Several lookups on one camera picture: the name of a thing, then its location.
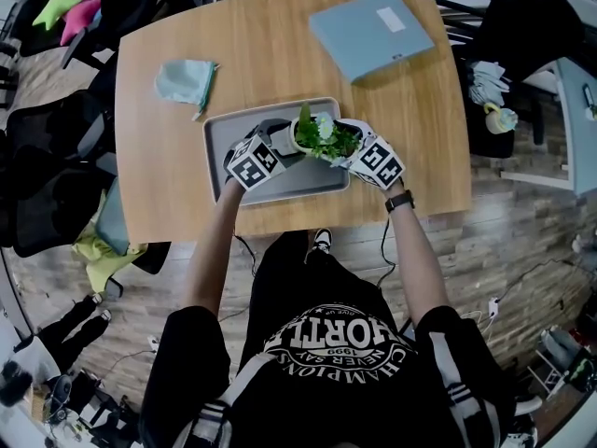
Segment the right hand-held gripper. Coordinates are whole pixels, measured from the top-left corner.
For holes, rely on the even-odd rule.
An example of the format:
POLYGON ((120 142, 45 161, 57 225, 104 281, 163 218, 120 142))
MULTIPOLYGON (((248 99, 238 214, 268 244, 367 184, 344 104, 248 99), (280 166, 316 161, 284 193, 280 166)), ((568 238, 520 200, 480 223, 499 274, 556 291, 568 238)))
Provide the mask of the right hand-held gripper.
POLYGON ((357 136, 358 146, 348 157, 339 157, 330 163, 379 189, 389 189, 405 170, 404 163, 393 148, 364 121, 335 120, 335 127, 357 136))

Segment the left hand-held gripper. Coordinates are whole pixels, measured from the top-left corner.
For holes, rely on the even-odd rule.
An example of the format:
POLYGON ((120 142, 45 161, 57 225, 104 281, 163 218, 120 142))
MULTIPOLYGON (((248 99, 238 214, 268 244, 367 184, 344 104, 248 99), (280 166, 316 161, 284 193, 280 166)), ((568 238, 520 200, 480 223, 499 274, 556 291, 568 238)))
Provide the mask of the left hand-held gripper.
POLYGON ((234 143, 223 167, 245 190, 253 190, 300 162, 292 145, 291 121, 264 119, 242 140, 234 143))

